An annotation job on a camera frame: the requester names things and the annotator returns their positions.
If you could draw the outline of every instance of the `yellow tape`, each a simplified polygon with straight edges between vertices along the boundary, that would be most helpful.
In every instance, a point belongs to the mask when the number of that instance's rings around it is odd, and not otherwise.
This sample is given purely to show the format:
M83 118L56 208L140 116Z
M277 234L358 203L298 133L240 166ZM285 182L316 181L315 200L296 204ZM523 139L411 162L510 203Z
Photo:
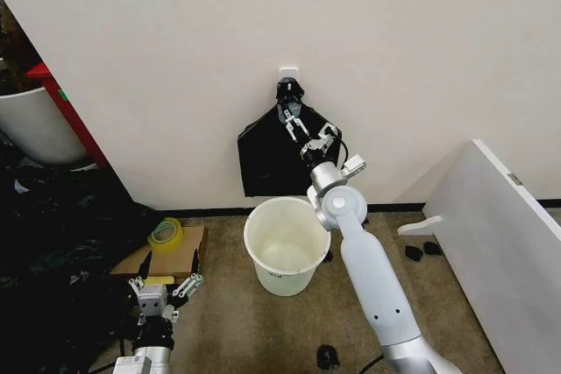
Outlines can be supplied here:
M144 279L145 285L172 285L175 283L173 276L149 276Z
M170 251L183 240L183 227L175 218L164 218L148 236L155 251Z

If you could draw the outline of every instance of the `cable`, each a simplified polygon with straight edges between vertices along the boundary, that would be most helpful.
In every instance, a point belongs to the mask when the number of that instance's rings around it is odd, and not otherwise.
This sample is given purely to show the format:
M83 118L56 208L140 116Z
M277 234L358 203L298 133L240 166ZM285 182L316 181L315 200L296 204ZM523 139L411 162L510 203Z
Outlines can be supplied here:
M343 164L341 165L341 169L343 169L344 163L347 162L347 159L349 158L349 148L347 148L347 144L343 141L343 139L339 135L335 133L335 131L333 131L331 127L328 127L325 133L333 136L344 147L344 160L343 160Z
M370 370L375 364L379 363L384 358L384 354L375 357L371 362L365 365L365 368L359 371L359 374L364 374L368 370Z
M343 160L343 164L341 165L341 169L343 169L344 163L347 162L347 159L349 158L349 149L347 148L347 145L345 142L343 142L342 138L337 138L339 142L341 142L341 145L344 147L344 160Z
M105 370L108 370L111 367L114 367L116 363L117 363L117 361L113 361L112 363L108 363L107 365L104 365L103 367L99 367L96 370L90 371L88 374L97 374L99 372L103 372Z
M122 336L119 336L119 351L121 352L121 356L124 356L124 340Z

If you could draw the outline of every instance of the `white wall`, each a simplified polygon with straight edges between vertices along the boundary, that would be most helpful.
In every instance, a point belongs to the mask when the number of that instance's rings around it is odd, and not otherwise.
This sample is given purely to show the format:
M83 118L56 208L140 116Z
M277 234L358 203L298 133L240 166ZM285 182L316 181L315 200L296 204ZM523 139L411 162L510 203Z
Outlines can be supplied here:
M561 0L6 1L147 205L255 203L236 137L286 64L368 161L368 202L425 201L469 138L561 197Z

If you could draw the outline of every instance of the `floor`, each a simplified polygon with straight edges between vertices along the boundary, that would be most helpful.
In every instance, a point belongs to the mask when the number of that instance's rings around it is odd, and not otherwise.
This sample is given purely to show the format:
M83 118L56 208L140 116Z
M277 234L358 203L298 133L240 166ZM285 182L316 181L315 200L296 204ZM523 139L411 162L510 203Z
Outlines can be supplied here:
M561 210L551 213L561 221ZM399 226L422 218L420 212L370 214L366 229L382 242L429 343L465 374L502 373L446 259L424 256L417 263L404 256L406 244L422 248L425 241L435 241L397 236ZM302 293L283 298L268 293L255 276L243 241L245 216L185 222L206 225L209 239L204 284L174 325L172 372L323 372L316 366L316 350L329 344L338 353L338 372L356 374L381 353L340 257L338 231L331 240L333 260L317 268ZM92 369L117 357L115 344ZM382 360L368 372L390 371Z

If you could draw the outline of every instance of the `baseboard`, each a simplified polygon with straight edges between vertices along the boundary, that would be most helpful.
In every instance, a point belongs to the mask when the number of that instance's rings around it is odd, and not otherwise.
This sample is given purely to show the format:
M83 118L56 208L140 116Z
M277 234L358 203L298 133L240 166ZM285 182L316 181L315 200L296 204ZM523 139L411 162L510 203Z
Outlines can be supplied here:
M537 202L544 208L561 208L561 199L540 199Z
M561 208L561 199L541 199L538 203L544 208ZM371 203L368 205L369 213L379 212L420 212L424 203ZM161 210L165 216L175 218L196 218L204 216L245 216L255 208L207 208L207 209L176 209Z

